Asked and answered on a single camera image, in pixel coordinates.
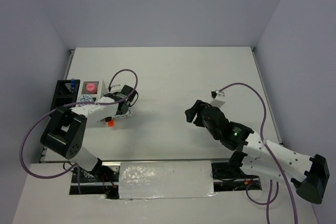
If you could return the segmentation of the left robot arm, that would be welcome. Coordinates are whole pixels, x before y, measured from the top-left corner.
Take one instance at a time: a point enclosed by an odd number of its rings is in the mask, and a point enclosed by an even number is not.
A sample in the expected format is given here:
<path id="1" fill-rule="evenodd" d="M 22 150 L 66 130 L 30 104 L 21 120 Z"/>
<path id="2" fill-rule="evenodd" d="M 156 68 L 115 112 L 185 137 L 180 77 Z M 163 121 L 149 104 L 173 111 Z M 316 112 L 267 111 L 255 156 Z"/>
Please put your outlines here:
<path id="1" fill-rule="evenodd" d="M 138 96 L 134 88 L 124 85 L 120 90 L 109 91 L 95 102 L 80 102 L 73 108 L 60 106 L 52 114 L 40 142 L 44 147 L 77 164 L 90 181 L 111 179 L 116 172 L 103 165 L 101 159 L 83 147 L 85 130 L 98 122 L 124 117 L 132 107 L 134 98 Z"/>

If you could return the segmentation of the blue patterned round tin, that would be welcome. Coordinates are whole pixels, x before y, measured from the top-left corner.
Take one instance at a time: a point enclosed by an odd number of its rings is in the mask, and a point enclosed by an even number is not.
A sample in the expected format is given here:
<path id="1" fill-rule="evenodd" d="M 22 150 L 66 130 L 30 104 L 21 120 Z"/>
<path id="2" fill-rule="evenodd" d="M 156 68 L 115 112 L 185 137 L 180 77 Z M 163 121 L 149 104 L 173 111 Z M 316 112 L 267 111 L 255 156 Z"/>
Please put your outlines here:
<path id="1" fill-rule="evenodd" d="M 78 98 L 78 102 L 93 102 L 93 97 L 89 94 L 82 94 Z"/>

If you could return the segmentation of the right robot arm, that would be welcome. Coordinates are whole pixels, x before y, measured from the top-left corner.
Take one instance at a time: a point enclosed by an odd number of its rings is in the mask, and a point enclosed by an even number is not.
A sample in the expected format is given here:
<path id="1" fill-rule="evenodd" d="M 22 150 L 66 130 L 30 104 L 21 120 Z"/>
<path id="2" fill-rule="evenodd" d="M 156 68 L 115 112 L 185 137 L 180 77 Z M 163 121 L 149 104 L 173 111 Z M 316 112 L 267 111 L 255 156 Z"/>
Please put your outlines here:
<path id="1" fill-rule="evenodd" d="M 325 157 L 303 155 L 263 140 L 253 129 L 228 120 L 212 103 L 197 100 L 185 115 L 188 123 L 206 128 L 215 140 L 233 151 L 228 162 L 233 177 L 256 175 L 288 182 L 302 199 L 322 203 L 330 177 Z"/>

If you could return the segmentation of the orange highlighter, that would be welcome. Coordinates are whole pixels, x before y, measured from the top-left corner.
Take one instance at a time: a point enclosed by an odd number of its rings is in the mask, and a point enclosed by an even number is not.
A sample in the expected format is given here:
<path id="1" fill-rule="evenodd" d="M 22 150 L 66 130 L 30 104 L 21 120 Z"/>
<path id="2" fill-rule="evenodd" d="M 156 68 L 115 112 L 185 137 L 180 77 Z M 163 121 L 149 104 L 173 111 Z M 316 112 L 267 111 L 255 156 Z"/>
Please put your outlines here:
<path id="1" fill-rule="evenodd" d="M 113 127 L 114 126 L 114 120 L 110 120 L 108 122 L 108 127 Z"/>

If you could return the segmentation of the pink capped glitter jar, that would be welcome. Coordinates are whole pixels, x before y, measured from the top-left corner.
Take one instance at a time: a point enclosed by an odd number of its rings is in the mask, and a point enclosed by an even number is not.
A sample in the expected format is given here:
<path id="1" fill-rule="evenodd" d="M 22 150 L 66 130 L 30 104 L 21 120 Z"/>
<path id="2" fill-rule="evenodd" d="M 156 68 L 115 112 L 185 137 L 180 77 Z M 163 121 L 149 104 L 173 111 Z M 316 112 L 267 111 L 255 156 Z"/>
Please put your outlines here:
<path id="1" fill-rule="evenodd" d="M 98 88 L 95 83 L 89 83 L 86 85 L 86 90 L 89 94 L 97 94 Z"/>

